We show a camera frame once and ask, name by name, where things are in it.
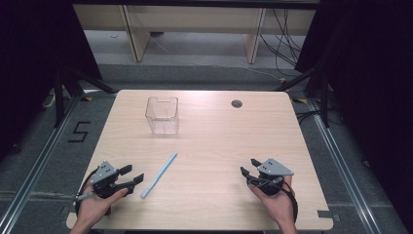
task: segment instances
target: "wrist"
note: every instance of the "wrist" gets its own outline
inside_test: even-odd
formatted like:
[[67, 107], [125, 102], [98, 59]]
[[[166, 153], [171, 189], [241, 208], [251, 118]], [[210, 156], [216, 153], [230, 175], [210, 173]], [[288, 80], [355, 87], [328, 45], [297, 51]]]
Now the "wrist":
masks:
[[89, 225], [87, 222], [78, 219], [70, 231], [70, 234], [88, 234], [92, 227], [93, 226]]
[[282, 234], [296, 234], [297, 228], [293, 222], [279, 223], [279, 228]]

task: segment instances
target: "human hand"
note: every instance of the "human hand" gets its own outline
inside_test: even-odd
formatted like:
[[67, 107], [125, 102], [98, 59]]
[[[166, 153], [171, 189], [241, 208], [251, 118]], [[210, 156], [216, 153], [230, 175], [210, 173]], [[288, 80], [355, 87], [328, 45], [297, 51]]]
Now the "human hand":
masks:
[[[83, 194], [94, 191], [94, 188], [90, 182], [86, 186]], [[99, 222], [103, 216], [106, 214], [106, 211], [117, 201], [127, 195], [128, 189], [124, 188], [112, 196], [103, 199], [97, 195], [92, 195], [84, 200], [80, 205], [78, 218], [75, 225], [70, 231], [71, 234], [87, 234], [92, 229], [92, 227]]]
[[[292, 176], [285, 175], [282, 188], [286, 191], [291, 189], [292, 195], [294, 195], [291, 182]], [[274, 196], [268, 196], [261, 191], [261, 189], [252, 184], [249, 184], [248, 187], [261, 200], [268, 215], [279, 225], [283, 234], [297, 233], [294, 223], [292, 202], [285, 192], [280, 191]]]

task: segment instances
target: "gray carpet floor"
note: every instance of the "gray carpet floor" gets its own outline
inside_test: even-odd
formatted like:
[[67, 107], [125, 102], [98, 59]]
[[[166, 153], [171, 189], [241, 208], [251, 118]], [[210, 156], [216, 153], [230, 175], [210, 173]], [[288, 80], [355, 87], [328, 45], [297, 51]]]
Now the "gray carpet floor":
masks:
[[[132, 66], [100, 65], [105, 84], [115, 89], [166, 89], [166, 90], [241, 90], [272, 91], [281, 85], [278, 77], [287, 81], [299, 73], [293, 70], [228, 68], [219, 66]], [[95, 87], [81, 82], [85, 90]], [[291, 98], [304, 98], [305, 82], [289, 91]], [[93, 155], [94, 148], [113, 104], [114, 97], [95, 95], [92, 100], [79, 101], [47, 166], [37, 181], [31, 196], [12, 230], [12, 233], [68, 233], [65, 225], [72, 209], [71, 198], [77, 193], [83, 175]], [[292, 103], [297, 113], [310, 110], [309, 104]], [[375, 175], [361, 163], [362, 153], [342, 121], [339, 111], [328, 113], [330, 131], [346, 159], [369, 207], [378, 220], [383, 233], [407, 233], [391, 202]], [[79, 121], [88, 121], [80, 131], [89, 132], [83, 142], [73, 131]], [[41, 153], [53, 131], [53, 107], [40, 112], [19, 142], [21, 152], [13, 150], [0, 163], [0, 211], [10, 206], [14, 194], [20, 189], [28, 172]], [[334, 215], [334, 227], [323, 233], [366, 233], [349, 193], [340, 177], [330, 152], [319, 132], [314, 117], [301, 123], [321, 188]]]

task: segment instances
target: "transparent box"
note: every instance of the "transparent box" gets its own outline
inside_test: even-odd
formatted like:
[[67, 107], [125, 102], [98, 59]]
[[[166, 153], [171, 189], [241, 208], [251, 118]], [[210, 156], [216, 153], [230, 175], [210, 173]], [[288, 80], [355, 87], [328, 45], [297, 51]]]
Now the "transparent box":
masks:
[[177, 134], [178, 98], [150, 97], [145, 116], [153, 134]]

